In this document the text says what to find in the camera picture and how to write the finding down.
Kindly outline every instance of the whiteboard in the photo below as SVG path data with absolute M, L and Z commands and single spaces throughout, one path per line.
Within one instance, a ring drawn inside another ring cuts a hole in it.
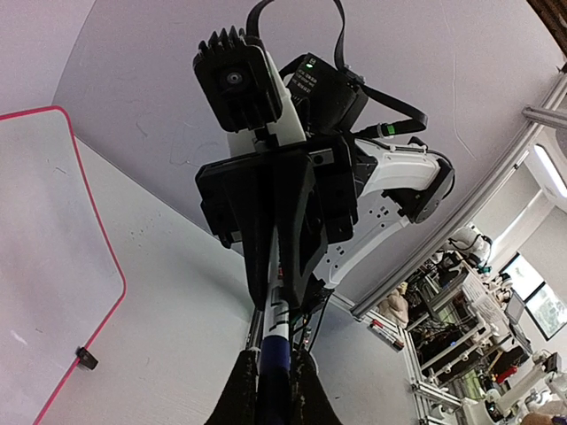
M 37 423 L 124 298 L 66 112 L 0 117 L 0 423 Z

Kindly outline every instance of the metal pole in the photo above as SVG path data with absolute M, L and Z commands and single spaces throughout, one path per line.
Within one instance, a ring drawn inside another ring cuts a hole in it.
M 551 110 L 556 109 L 565 97 L 565 93 L 567 93 L 567 77 L 565 71 L 562 70 L 541 106 Z M 521 159 L 541 129 L 543 129 L 541 124 L 526 122 L 522 130 L 512 141 L 510 148 L 499 157 L 492 172 L 470 194 L 457 212 L 447 222 L 442 224 L 429 240 L 417 246 L 412 252 L 410 259 L 405 261 L 402 267 L 386 276 L 375 289 L 355 305 L 351 310 L 351 314 L 360 319 L 367 311 L 374 308 L 375 305 L 392 292 L 400 282 L 423 264 L 456 229 L 471 220 L 496 193 L 506 177 L 510 175 L 515 163 Z
M 447 304 L 449 304 L 449 302 L 453 300 L 455 295 L 462 291 L 462 283 L 464 282 L 465 277 L 466 274 L 459 274 L 449 284 L 449 287 L 446 290 L 442 290 L 438 295 L 427 302 L 427 304 L 431 306 L 432 311 L 438 312 L 439 310 L 443 309 Z M 427 320 L 428 317 L 429 313 L 424 313 L 419 317 L 419 319 L 417 319 L 417 321 L 414 321 L 411 325 L 409 325 L 406 331 L 411 332 L 413 329 Z
M 414 392 L 428 398 L 431 401 L 440 403 L 450 409 L 456 410 L 462 406 L 461 400 L 451 394 L 447 394 L 439 388 L 427 385 L 425 382 L 418 382 L 412 386 Z
M 264 313 L 257 308 L 254 308 L 252 320 L 250 321 L 250 330 L 248 331 L 248 337 L 246 338 L 246 350 L 250 350 L 251 348 L 260 348 L 260 344 L 262 342 L 263 321 Z
M 565 112 L 527 106 L 522 113 L 528 120 L 541 124 L 542 126 L 567 130 L 567 113 Z

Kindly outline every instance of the camera lens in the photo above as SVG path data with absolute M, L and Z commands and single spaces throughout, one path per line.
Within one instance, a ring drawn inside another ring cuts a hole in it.
M 243 81 L 243 77 L 241 73 L 229 73 L 229 75 L 227 75 L 227 83 L 232 85 L 232 86 L 236 86 L 237 84 L 240 84 Z

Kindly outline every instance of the black bracket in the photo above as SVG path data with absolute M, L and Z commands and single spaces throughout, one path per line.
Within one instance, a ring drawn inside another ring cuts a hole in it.
M 80 347 L 77 350 L 77 357 L 79 358 L 79 364 L 86 367 L 89 370 L 94 370 L 97 367 L 98 360 L 95 356 L 90 354 L 90 352 L 85 347 Z
M 351 155 L 340 135 L 209 164 L 196 180 L 213 234 L 226 248 L 243 243 L 248 289 L 261 311 L 274 228 L 283 296 L 297 309 L 328 243 L 350 239 L 358 220 Z

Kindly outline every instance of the person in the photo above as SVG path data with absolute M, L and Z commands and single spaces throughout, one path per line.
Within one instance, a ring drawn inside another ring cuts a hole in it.
M 528 413 L 522 419 L 522 425 L 567 425 L 567 418 L 549 414 Z

